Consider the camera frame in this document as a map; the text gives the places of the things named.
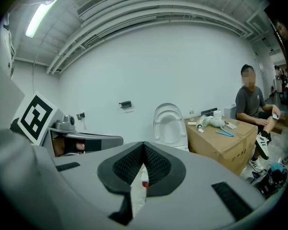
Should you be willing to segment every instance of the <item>white toilet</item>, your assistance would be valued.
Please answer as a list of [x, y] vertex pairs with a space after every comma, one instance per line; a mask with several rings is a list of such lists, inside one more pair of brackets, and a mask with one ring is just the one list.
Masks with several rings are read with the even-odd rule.
[[182, 114], [179, 108], [171, 103], [161, 104], [155, 110], [154, 134], [156, 143], [189, 151]]

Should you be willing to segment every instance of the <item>white sneaker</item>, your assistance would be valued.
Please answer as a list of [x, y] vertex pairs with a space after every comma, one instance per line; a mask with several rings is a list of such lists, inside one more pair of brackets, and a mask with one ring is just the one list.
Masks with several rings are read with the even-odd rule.
[[256, 148], [258, 148], [260, 155], [264, 160], [269, 159], [269, 152], [268, 152], [268, 139], [261, 136], [259, 133], [256, 137]]
[[264, 170], [264, 167], [259, 162], [259, 159], [253, 161], [252, 159], [249, 161], [249, 164], [253, 167], [256, 172], [261, 172]]

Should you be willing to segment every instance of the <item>sneaker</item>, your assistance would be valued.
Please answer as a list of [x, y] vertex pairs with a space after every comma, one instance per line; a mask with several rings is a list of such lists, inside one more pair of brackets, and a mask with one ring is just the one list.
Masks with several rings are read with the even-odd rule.
[[261, 172], [264, 170], [264, 167], [259, 162], [259, 159], [253, 161], [252, 159], [249, 161], [249, 164], [253, 167], [256, 172]]
[[260, 155], [264, 160], [269, 159], [269, 153], [268, 153], [268, 139], [261, 136], [261, 133], [259, 133], [256, 137], [256, 148], [258, 148]]
[[288, 165], [288, 156], [285, 157], [285, 158], [283, 158], [282, 163], [283, 163], [284, 165]]

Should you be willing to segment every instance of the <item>ceiling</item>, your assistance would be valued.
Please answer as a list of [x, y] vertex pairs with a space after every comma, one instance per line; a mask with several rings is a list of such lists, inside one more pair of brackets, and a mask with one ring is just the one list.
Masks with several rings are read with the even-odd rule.
[[[268, 17], [263, 12], [268, 5], [267, 0], [150, 0], [146, 2], [146, 7], [132, 7], [129, 11], [122, 11], [124, 8], [120, 8], [116, 10], [117, 14], [109, 12], [100, 18], [91, 21], [88, 19], [85, 22], [84, 19], [79, 18], [77, 10], [88, 1], [90, 0], [58, 0], [42, 20], [33, 38], [25, 36], [25, 31], [39, 5], [21, 5], [14, 9], [9, 19], [16, 59], [44, 65], [48, 69], [47, 73], [62, 73], [73, 60], [82, 53], [93, 50], [94, 45], [102, 43], [102, 39], [106, 39], [107, 36], [113, 36], [117, 32], [122, 33], [122, 30], [136, 25], [144, 26], [145, 23], [148, 25], [148, 22], [164, 21], [215, 24], [251, 42], [267, 36], [274, 50], [279, 48]], [[111, 2], [117, 3], [115, 0], [108, 0], [107, 6], [110, 6]], [[132, 14], [141, 14], [141, 16], [124, 22], [119, 21], [123, 17], [133, 17]], [[74, 37], [72, 43], [67, 44], [75, 32], [81, 31], [107, 15], [109, 17], [102, 23], [92, 26]], [[104, 31], [99, 30], [111, 21], [117, 21], [117, 24]]]

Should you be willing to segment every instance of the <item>pipe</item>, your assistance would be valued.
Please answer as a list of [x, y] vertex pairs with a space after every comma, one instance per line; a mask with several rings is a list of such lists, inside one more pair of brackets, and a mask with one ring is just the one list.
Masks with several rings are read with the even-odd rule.
[[98, 12], [97, 14], [94, 14], [92, 17], [88, 18], [85, 22], [83, 22], [81, 24], [81, 27], [85, 27], [87, 26], [89, 23], [93, 22], [94, 20], [98, 19], [99, 17], [107, 14], [107, 13], [110, 13], [116, 9], [120, 9], [120, 8], [123, 8], [123, 7], [127, 7], [129, 5], [133, 5], [133, 4], [137, 4], [137, 3], [140, 3], [140, 2], [147, 2], [147, 1], [155, 1], [155, 0], [127, 0], [127, 1], [124, 1], [124, 2], [120, 2], [120, 3], [117, 3], [117, 4], [114, 4], [100, 12]]
[[173, 12], [173, 13], [188, 13], [188, 14], [194, 14], [196, 13], [196, 15], [200, 15], [200, 16], [204, 16], [204, 17], [208, 17], [217, 21], [221, 21], [224, 22], [226, 24], [231, 25], [232, 27], [235, 27], [238, 30], [241, 30], [242, 32], [246, 33], [245, 30], [241, 29], [239, 26], [236, 26], [234, 23], [228, 22], [224, 19], [221, 19], [218, 16], [214, 16], [214, 15], [210, 15], [206, 12], [199, 12], [199, 11], [194, 11], [194, 10], [189, 10], [189, 9], [172, 9], [172, 8], [166, 8], [166, 9], [152, 9], [152, 10], [144, 10], [144, 11], [139, 11], [139, 12], [135, 12], [135, 13], [131, 13], [131, 14], [127, 14], [124, 16], [121, 16], [117, 19], [114, 19], [110, 22], [107, 22], [105, 24], [103, 24], [102, 26], [94, 29], [93, 31], [91, 31], [89, 34], [87, 34], [85, 37], [81, 38], [80, 41], [78, 41], [77, 44], [75, 44], [69, 51], [67, 51], [67, 53], [63, 56], [63, 58], [59, 61], [59, 63], [55, 66], [55, 68], [52, 71], [52, 74], [55, 73], [55, 71], [60, 67], [60, 65], [63, 63], [63, 61], [76, 49], [78, 48], [82, 43], [84, 43], [86, 40], [90, 39], [92, 36], [102, 32], [103, 30], [106, 30], [118, 23], [124, 22], [126, 20], [130, 20], [130, 19], [134, 19], [140, 16], [145, 16], [145, 15], [153, 15], [153, 14], [157, 14], [157, 13], [165, 13], [165, 12]]
[[259, 13], [259, 11], [260, 11], [260, 9], [256, 10], [255, 13], [254, 13], [249, 19], [247, 19], [246, 23], [247, 23], [251, 28], [253, 28], [257, 33], [259, 33], [259, 34], [261, 35], [261, 32], [258, 31], [258, 29], [255, 28], [255, 27], [250, 23], [251, 19], [253, 19], [253, 18]]
[[254, 44], [254, 43], [256, 43], [256, 42], [258, 42], [259, 40], [262, 40], [263, 39], [263, 37], [261, 36], [261, 35], [258, 35], [259, 36], [259, 38], [257, 38], [257, 39], [253, 39], [252, 41], [251, 41], [251, 44]]
[[151, 26], [151, 25], [155, 25], [155, 24], [162, 24], [162, 23], [181, 23], [181, 22], [189, 22], [189, 23], [204, 23], [204, 24], [211, 24], [211, 25], [216, 25], [216, 26], [220, 26], [220, 27], [223, 27], [225, 29], [228, 29], [230, 31], [233, 31], [234, 33], [238, 34], [236, 31], [234, 31], [233, 29], [231, 28], [228, 28], [228, 27], [225, 27], [223, 25], [220, 25], [220, 24], [217, 24], [217, 23], [213, 23], [213, 22], [205, 22], [205, 21], [190, 21], [190, 20], [164, 20], [164, 21], [155, 21], [155, 22], [148, 22], [148, 23], [145, 23], [145, 24], [140, 24], [140, 25], [136, 25], [136, 26], [133, 26], [133, 27], [129, 27], [128, 29], [125, 29], [123, 31], [120, 31], [120, 32], [117, 32], [111, 36], [108, 36], [107, 38], [104, 38], [102, 39], [101, 41], [99, 41], [98, 43], [90, 46], [89, 48], [87, 48], [84, 52], [82, 52], [81, 54], [79, 54], [77, 57], [75, 57], [75, 59], [71, 60], [63, 69], [62, 71], [60, 72], [60, 74], [62, 74], [66, 69], [67, 67], [69, 67], [72, 63], [74, 63], [79, 57], [81, 57], [83, 54], [87, 53], [88, 51], [90, 51], [91, 49], [93, 49], [94, 47], [98, 46], [99, 44], [109, 40], [109, 39], [112, 39], [116, 36], [119, 36], [121, 34], [125, 34], [127, 32], [130, 32], [130, 31], [133, 31], [133, 30], [136, 30], [136, 29], [139, 29], [139, 28], [143, 28], [143, 27], [147, 27], [147, 26]]
[[23, 61], [23, 62], [29, 62], [29, 63], [34, 63], [41, 65], [41, 66], [45, 66], [45, 67], [49, 67], [49, 64], [43, 63], [43, 62], [39, 62], [39, 61], [34, 61], [31, 59], [25, 59], [25, 58], [21, 58], [21, 57], [15, 57], [15, 60], [19, 60], [19, 61]]
[[[104, 21], [108, 21], [113, 19], [113, 17], [117, 17], [120, 14], [124, 14], [127, 12], [132, 12], [134, 10], [138, 10], [138, 9], [143, 9], [146, 7], [151, 7], [151, 6], [160, 6], [160, 5], [175, 5], [175, 6], [185, 6], [185, 7], [191, 7], [191, 8], [195, 8], [195, 9], [201, 9], [201, 10], [206, 10], [208, 12], [211, 13], [215, 13], [218, 14], [222, 17], [227, 18], [228, 20], [236, 23], [237, 25], [241, 26], [242, 28], [246, 29], [247, 31], [249, 31], [249, 33], [252, 33], [253, 31], [251, 29], [249, 29], [246, 25], [244, 25], [243, 23], [239, 22], [238, 20], [234, 19], [233, 17], [220, 12], [216, 9], [212, 9], [209, 8], [207, 6], [204, 5], [200, 5], [200, 4], [195, 4], [195, 3], [191, 3], [191, 2], [184, 2], [184, 1], [171, 1], [171, 0], [162, 0], [162, 1], [149, 1], [149, 2], [142, 2], [142, 3], [138, 3], [138, 4], [134, 4], [134, 5], [130, 5], [127, 7], [123, 7], [120, 8], [118, 10], [112, 11], [98, 19], [96, 19], [95, 21], [93, 21], [92, 23], [90, 23], [89, 25], [87, 25], [86, 27], [77, 30], [75, 33], [72, 34], [72, 36], [67, 40], [65, 46], [60, 50], [60, 52], [58, 53], [59, 56], [61, 56], [65, 50], [75, 41], [77, 40], [77, 38], [79, 38], [80, 36], [82, 36], [83, 34], [85, 34], [86, 32], [90, 31], [91, 29], [93, 29], [94, 27], [97, 27], [99, 24], [104, 23]], [[51, 63], [50, 67], [47, 69], [47, 74], [50, 72], [51, 68], [53, 67], [53, 65], [56, 63], [58, 59], [55, 58], [55, 61]]]
[[262, 39], [263, 36], [261, 36], [260, 34], [255, 36], [252, 40], [250, 40], [250, 43], [252, 44], [254, 41], [257, 41], [258, 39]]

